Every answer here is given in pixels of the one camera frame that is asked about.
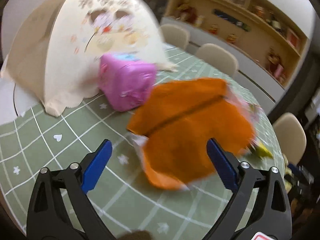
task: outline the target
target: pink plastic container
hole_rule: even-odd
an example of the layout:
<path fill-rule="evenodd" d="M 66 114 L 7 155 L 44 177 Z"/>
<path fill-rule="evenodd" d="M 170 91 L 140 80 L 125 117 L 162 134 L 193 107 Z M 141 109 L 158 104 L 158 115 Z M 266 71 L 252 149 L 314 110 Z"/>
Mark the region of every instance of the pink plastic container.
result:
<path fill-rule="evenodd" d="M 141 106 L 156 80 L 156 66 L 132 54 L 104 54 L 100 58 L 99 88 L 119 112 Z"/>

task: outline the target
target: white heart pattern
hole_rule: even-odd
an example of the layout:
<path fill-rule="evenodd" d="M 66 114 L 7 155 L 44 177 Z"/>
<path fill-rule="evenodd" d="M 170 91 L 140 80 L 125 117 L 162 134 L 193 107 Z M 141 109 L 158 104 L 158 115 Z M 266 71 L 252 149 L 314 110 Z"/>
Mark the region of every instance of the white heart pattern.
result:
<path fill-rule="evenodd" d="M 53 137 L 57 140 L 57 142 L 59 142 L 62 139 L 62 134 L 55 134 Z"/>

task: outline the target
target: chair backrest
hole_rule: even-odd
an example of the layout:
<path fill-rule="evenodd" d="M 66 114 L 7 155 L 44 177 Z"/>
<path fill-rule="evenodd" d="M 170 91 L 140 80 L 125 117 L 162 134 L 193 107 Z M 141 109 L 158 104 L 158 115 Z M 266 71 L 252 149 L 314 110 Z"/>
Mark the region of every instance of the chair backrest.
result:
<path fill-rule="evenodd" d="M 282 153 L 289 163 L 297 165 L 306 149 L 306 134 L 298 119 L 285 113 L 273 124 Z"/>
<path fill-rule="evenodd" d="M 186 49 L 190 40 L 190 33 L 184 28 L 174 24 L 164 24 L 160 27 L 165 42 Z"/>
<path fill-rule="evenodd" d="M 233 77 L 239 68 L 236 57 L 215 44 L 202 45 L 196 52 L 196 56 L 230 77 Z"/>

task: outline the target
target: orange cloth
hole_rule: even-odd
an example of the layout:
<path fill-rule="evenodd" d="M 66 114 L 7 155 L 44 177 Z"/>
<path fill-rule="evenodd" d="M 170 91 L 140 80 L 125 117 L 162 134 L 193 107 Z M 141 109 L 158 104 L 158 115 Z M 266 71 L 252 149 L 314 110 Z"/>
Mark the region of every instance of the orange cloth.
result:
<path fill-rule="evenodd" d="M 206 144 L 215 138 L 235 155 L 254 138 L 252 125 L 224 98 L 222 79 L 200 78 L 156 86 L 137 109 L 128 130 L 149 138 L 143 147 L 143 166 L 156 187 L 179 189 L 215 172 Z"/>

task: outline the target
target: checkered tablecloth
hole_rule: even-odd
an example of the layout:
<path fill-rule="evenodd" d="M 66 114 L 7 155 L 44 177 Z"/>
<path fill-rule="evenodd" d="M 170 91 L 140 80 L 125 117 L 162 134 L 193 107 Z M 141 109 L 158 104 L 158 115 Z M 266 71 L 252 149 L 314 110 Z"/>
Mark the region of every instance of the checkered tablecloth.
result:
<path fill-rule="evenodd" d="M 211 65 L 177 48 L 167 50 L 168 59 L 178 72 L 158 72 L 157 84 L 170 80 L 198 77 L 224 78 L 235 93 L 256 103 L 247 90 Z M 128 140 L 126 125 L 133 113 L 115 112 L 102 94 L 85 99 L 77 108 L 66 109 L 62 116 L 47 115 L 41 104 L 24 117 L 0 126 L 0 185 L 5 200 L 25 231 L 29 199 L 39 170 L 68 167 L 93 152 L 103 139 L 113 144 L 112 157 L 94 190 L 88 193 L 98 215 L 114 235 L 145 229 L 154 239 L 201 239 L 215 223 L 231 192 L 218 176 L 202 181 L 190 191 L 163 191 L 151 186 L 141 170 L 137 155 Z M 259 138 L 274 155 L 274 160 L 244 157 L 255 168 L 277 166 L 284 172 L 278 141 L 266 115 L 256 126 Z M 63 199 L 75 228 L 81 229 L 66 191 Z M 239 227 L 245 226 L 256 191 Z"/>

